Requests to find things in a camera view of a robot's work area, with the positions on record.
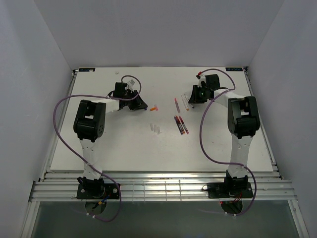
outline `pen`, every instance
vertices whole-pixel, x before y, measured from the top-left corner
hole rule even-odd
[[[179,118],[180,118],[180,121],[181,121],[182,124],[183,124],[183,127],[184,127],[186,133],[189,134],[189,131],[188,131],[188,129],[187,129],[187,127],[185,126],[185,123],[184,123],[184,121],[183,121],[183,118],[182,118],[181,116],[179,116]]]
[[[179,129],[180,134],[182,135],[182,134],[183,134],[183,132],[182,132],[182,129],[181,129],[181,125],[180,125],[180,123],[177,121],[176,117],[174,117],[174,120],[175,120],[176,125],[177,125],[177,127],[178,127],[178,129]]]
[[[177,108],[177,112],[180,113],[180,109],[179,109],[178,102],[177,102],[176,98],[174,100],[175,100],[175,105],[176,105],[176,108]]]
[[[176,116],[176,120],[177,120],[177,122],[178,122],[179,125],[180,125],[180,128],[181,128],[181,130],[182,130],[182,133],[185,134],[185,130],[183,129],[182,123],[180,122],[178,116]]]

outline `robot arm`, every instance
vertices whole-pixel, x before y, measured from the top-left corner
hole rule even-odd
[[[82,100],[79,104],[74,122],[74,131],[79,138],[83,156],[90,165],[102,171],[100,158],[96,155],[100,138],[105,129],[106,114],[119,110],[119,100],[101,99],[96,101]],[[99,179],[100,174],[84,163],[83,177]]]
[[[88,161],[89,165],[92,165],[100,172],[102,172],[102,161],[100,161],[99,154],[96,152],[99,151],[99,138],[105,130],[107,113],[119,111],[125,106],[128,106],[133,111],[148,107],[140,95],[135,98],[138,92],[137,90],[133,90],[133,84],[133,80],[130,80],[128,83],[117,82],[113,91],[114,99],[81,100],[79,104],[74,121],[74,132],[79,138],[83,157]],[[80,183],[77,192],[78,199],[99,197],[100,194],[104,194],[111,187],[109,184],[104,184],[103,179],[100,178],[100,174],[90,168],[89,165],[84,163],[83,177],[78,178]]]
[[[214,75],[200,75],[199,84],[193,86],[189,103],[204,103],[226,91],[220,87],[219,77]],[[260,128],[260,118],[255,97],[240,96],[233,92],[222,94],[215,100],[228,108],[228,129],[232,136],[232,163],[247,165],[249,148],[253,136]],[[224,183],[214,189],[213,197],[223,197],[226,194],[237,194],[247,190],[248,174],[245,168],[229,165]]]

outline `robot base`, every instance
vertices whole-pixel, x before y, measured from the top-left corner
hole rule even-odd
[[[232,194],[228,191],[227,187],[223,182],[210,182],[207,183],[208,198],[234,198],[240,195],[241,198],[252,198],[253,192],[251,184],[248,182],[246,189],[236,190]]]
[[[89,191],[85,191],[83,186],[81,184],[78,185],[77,189],[77,199],[103,199],[104,194],[106,194],[106,197],[109,196],[109,199],[119,199],[119,192],[114,183],[104,183],[102,189],[102,193],[100,194],[100,197],[92,196]]]

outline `marker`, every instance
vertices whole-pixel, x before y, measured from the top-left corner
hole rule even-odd
[[[155,111],[158,111],[158,110],[159,110],[156,104],[154,104],[154,107],[150,109],[150,111],[154,111],[154,110],[155,110]]]
[[[176,120],[178,121],[178,123],[180,124],[180,128],[182,130],[182,133],[185,134],[185,130],[183,129],[182,123],[180,122],[178,116],[176,116]]]
[[[174,100],[175,100],[175,105],[176,105],[176,108],[177,108],[177,112],[180,113],[180,109],[179,109],[178,102],[177,102],[176,98]]]
[[[174,117],[174,120],[175,120],[176,125],[177,125],[177,127],[178,127],[178,129],[179,129],[180,134],[182,135],[182,134],[183,134],[183,132],[182,132],[182,129],[181,129],[181,125],[180,125],[180,123],[177,121],[176,117]]]
[[[181,121],[182,124],[183,124],[183,127],[184,127],[186,133],[189,134],[189,131],[188,131],[188,129],[187,129],[187,127],[185,126],[185,123],[184,123],[184,121],[183,121],[183,118],[182,118],[181,116],[179,116],[179,118],[180,118],[180,121]]]

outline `glass panel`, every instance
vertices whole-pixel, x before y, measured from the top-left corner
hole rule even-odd
[[[118,203],[108,203],[110,218]],[[116,220],[103,223],[85,215],[84,202],[41,202],[32,238],[296,238],[298,233],[287,201],[255,201],[245,215],[233,218],[219,202],[124,202]]]

